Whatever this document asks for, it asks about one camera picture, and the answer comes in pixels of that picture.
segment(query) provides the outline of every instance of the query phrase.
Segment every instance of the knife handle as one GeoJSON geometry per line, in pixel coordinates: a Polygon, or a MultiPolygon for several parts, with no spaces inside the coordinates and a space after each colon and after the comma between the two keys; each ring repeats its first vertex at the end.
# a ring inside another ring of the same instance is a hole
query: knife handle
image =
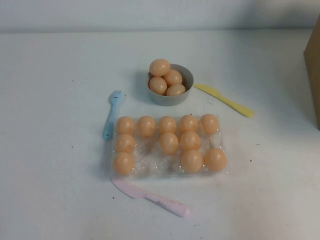
{"type": "Polygon", "coordinates": [[[157,194],[148,192],[145,194],[144,198],[148,199],[149,201],[157,204],[158,206],[164,209],[169,210],[170,212],[178,215],[179,217],[186,217],[190,213],[190,210],[186,205],[168,199],[166,197],[159,196],[157,194]]]}

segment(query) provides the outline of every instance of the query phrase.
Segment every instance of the knife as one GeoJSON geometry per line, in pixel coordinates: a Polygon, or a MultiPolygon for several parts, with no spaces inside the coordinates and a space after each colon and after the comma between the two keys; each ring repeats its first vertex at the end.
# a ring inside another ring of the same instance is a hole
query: knife
{"type": "Polygon", "coordinates": [[[254,112],[251,109],[247,108],[246,106],[242,106],[222,96],[221,93],[213,87],[210,87],[204,84],[199,84],[199,83],[195,83],[193,84],[193,86],[196,89],[200,89],[201,91],[204,91],[205,93],[210,94],[211,96],[214,96],[216,99],[220,100],[221,102],[228,105],[230,108],[236,110],[238,113],[242,114],[245,117],[252,117],[254,115],[254,112]]]}
{"type": "Polygon", "coordinates": [[[190,213],[190,209],[183,203],[143,190],[119,178],[112,177],[111,182],[121,192],[133,199],[147,199],[158,206],[178,215],[179,217],[186,217],[190,213]]]}

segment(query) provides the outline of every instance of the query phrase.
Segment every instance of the cardboard box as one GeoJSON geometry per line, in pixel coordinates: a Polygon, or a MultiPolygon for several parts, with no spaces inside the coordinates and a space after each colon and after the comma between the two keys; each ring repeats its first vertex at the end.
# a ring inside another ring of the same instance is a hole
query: cardboard box
{"type": "Polygon", "coordinates": [[[304,60],[320,129],[320,15],[304,50],[304,60]]]}

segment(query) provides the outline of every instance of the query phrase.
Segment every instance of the yellow plastic knife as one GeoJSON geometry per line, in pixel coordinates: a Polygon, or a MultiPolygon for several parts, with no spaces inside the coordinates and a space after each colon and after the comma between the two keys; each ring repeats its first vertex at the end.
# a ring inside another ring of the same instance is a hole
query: yellow plastic knife
{"type": "Polygon", "coordinates": [[[193,84],[193,86],[197,89],[204,91],[207,94],[214,96],[216,99],[227,104],[230,108],[233,108],[234,110],[236,110],[238,113],[242,114],[245,117],[252,117],[254,115],[254,112],[251,109],[249,109],[245,106],[242,106],[242,105],[240,105],[234,101],[231,101],[230,99],[222,96],[220,94],[220,92],[213,87],[210,87],[210,86],[207,86],[204,84],[199,84],[199,83],[195,83],[195,84],[193,84]]]}

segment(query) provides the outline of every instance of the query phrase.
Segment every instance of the white wall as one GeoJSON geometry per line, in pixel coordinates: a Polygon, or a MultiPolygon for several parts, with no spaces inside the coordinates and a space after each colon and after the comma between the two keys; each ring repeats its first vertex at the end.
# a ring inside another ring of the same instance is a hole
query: white wall
{"type": "Polygon", "coordinates": [[[0,32],[312,27],[320,0],[0,0],[0,32]]]}

